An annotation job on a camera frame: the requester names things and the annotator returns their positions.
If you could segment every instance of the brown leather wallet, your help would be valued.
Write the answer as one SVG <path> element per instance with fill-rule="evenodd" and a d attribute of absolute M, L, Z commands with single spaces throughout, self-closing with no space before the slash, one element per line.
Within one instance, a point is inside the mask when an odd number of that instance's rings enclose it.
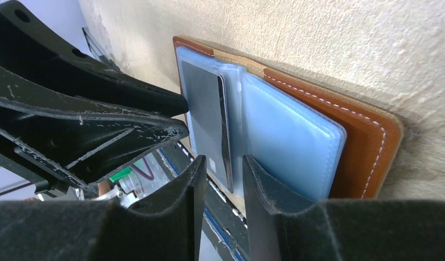
<path fill-rule="evenodd" d="M 347 141 L 329 197 L 376 197 L 403 137 L 403 125 L 395 115 L 246 57 L 182 36 L 175 36 L 173 42 L 174 48 L 184 46 L 220 61 L 244 66 L 248 72 L 344 126 Z"/>

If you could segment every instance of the brown leather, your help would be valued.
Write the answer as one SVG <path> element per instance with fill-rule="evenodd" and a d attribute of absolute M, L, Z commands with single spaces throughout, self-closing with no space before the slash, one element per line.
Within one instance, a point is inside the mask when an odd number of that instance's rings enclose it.
<path fill-rule="evenodd" d="M 376 197 L 403 136 L 403 125 L 391 113 L 269 68 L 246 57 L 224 53 L 193 40 L 175 36 L 174 46 L 241 66 L 338 122 L 347 131 L 347 141 L 331 187 L 332 198 Z"/>

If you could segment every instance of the wallet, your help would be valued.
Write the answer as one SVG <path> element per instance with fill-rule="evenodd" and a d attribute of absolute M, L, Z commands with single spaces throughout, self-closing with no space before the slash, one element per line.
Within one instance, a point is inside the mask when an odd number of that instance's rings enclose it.
<path fill-rule="evenodd" d="M 245 74 L 247 72 L 257 76 L 259 80 L 264 80 L 264 83 L 269 83 L 271 88 L 276 88 L 282 91 L 283 94 L 288 94 L 289 96 L 287 97 L 302 103 L 302 105 L 307 105 L 315 112 L 327 117 L 327 120 L 339 129 L 339 125 L 342 126 L 347 132 L 347 140 L 345 141 L 334 179 L 332 179 L 329 197 L 376 197 L 403 137 L 403 125 L 395 115 L 371 104 L 275 70 L 257 61 L 220 51 L 195 40 L 175 36 L 173 42 L 176 53 L 178 53 L 179 47 L 185 47 L 189 51 L 213 58 L 213 60 L 224 64 L 226 67 L 236 68 L 233 73 L 247 75 Z M 185 95 L 181 73 L 180 81 L 181 90 Z M 242 94 L 242 89 L 240 83 L 236 91 Z M 237 97 L 239 99 L 238 102 L 240 102 L 239 106 L 242 106 L 243 99 L 246 102 L 246 96 L 238 95 Z M 236 101 L 237 98 L 233 100 L 227 99 L 227 102 Z M 233 115 L 230 113 L 232 107 L 233 104 L 228 104 L 227 106 L 229 115 Z M 232 132 L 232 129 L 243 132 L 240 126 L 243 126 L 245 122 L 249 122 L 249 119 L 248 121 L 243 119 L 237 125 L 236 122 L 231 123 L 231 120 L 233 120 L 232 117 L 228 117 L 229 132 L 233 136 L 238 135 L 235 135 L 234 133 L 236 132 Z M 188 115 L 186 116 L 186 122 L 190 126 L 191 121 Z M 192 148 L 195 150 L 194 145 L 195 142 L 192 142 Z M 231 150 L 231 156 L 235 159 L 238 158 L 239 153 L 240 151 L 237 151 L 237 149 Z M 236 160 L 233 163 L 234 170 L 238 168 L 237 164 L 241 164 L 241 162 L 238 163 Z M 268 171 L 272 171 L 269 166 L 263 167 Z M 237 177 L 233 178 L 234 184 L 237 183 Z"/>
<path fill-rule="evenodd" d="M 304 197 L 328 197 L 346 140 L 340 124 L 242 66 L 186 47 L 176 56 L 192 149 L 221 184 L 242 195 L 241 161 L 250 154 Z"/>

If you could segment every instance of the textured beige surface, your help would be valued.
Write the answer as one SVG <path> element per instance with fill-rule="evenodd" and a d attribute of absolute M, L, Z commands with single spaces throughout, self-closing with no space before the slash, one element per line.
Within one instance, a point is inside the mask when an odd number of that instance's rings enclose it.
<path fill-rule="evenodd" d="M 381 198 L 445 200 L 445 0 L 79 0 L 121 69 L 178 91 L 172 36 L 245 55 L 398 114 Z"/>

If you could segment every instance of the green object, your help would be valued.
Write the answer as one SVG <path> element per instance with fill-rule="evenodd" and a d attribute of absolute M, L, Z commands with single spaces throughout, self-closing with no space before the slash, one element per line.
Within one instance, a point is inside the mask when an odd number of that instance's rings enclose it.
<path fill-rule="evenodd" d="M 117 174 L 111 176 L 109 179 L 110 179 L 110 181 L 115 182 L 115 181 L 121 179 L 122 177 L 129 175 L 130 173 L 131 173 L 131 168 L 126 167 L 122 171 L 119 171 Z"/>

